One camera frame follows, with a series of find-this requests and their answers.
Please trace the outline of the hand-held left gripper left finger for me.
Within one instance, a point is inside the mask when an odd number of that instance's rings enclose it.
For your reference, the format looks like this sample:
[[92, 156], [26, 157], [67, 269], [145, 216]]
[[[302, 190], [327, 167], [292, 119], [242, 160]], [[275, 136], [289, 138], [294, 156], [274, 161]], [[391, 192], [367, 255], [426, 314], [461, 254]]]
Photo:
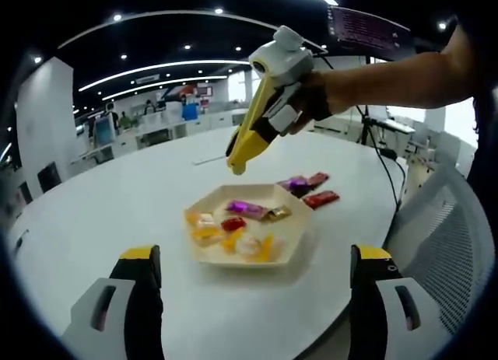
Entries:
[[72, 306], [62, 342], [77, 359], [163, 359], [160, 247], [126, 250]]

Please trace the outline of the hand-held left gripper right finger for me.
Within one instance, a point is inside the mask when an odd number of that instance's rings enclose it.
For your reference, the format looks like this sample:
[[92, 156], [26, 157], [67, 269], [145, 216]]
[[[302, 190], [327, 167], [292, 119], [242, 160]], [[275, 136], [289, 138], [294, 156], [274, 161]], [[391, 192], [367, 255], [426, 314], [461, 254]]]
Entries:
[[351, 247], [350, 359], [434, 359], [452, 335], [440, 307], [382, 248]]

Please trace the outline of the person's right hand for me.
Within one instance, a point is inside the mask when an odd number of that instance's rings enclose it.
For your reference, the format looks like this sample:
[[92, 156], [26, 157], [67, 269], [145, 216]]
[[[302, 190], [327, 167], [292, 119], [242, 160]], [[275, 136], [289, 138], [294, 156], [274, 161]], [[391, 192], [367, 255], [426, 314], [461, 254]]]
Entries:
[[311, 72], [300, 79], [300, 88], [288, 101], [298, 113], [298, 117], [288, 129], [289, 134], [297, 134], [310, 121], [320, 121], [331, 116], [326, 85], [324, 72]]

